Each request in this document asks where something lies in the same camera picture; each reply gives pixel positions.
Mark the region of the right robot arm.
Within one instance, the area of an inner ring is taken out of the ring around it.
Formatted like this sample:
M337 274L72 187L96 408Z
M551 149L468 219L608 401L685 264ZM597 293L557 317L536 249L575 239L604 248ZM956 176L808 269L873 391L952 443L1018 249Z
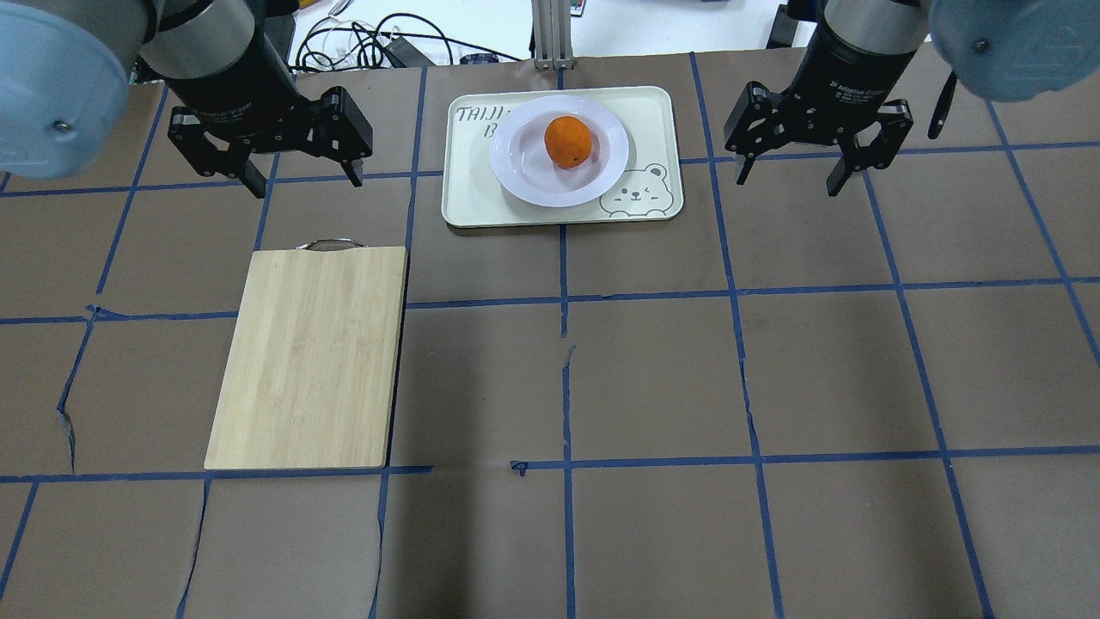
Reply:
M908 101L891 99L931 40L950 67L927 136L938 139L957 87L987 101L1032 101L1084 81L1099 64L1096 1L790 1L812 22L792 82L747 82L725 121L725 150L746 184L755 162L788 144L836 146L834 197L865 169L886 169L908 140Z

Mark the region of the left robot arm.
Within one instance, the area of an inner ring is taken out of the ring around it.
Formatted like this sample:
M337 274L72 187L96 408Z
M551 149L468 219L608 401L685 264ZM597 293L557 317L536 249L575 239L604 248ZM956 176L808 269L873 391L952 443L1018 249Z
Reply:
M1 169L63 179L94 165L125 112L134 64L168 84L168 139L193 172L262 199L253 154L302 152L361 187L373 130L352 95L311 101L265 32L298 1L4 1Z

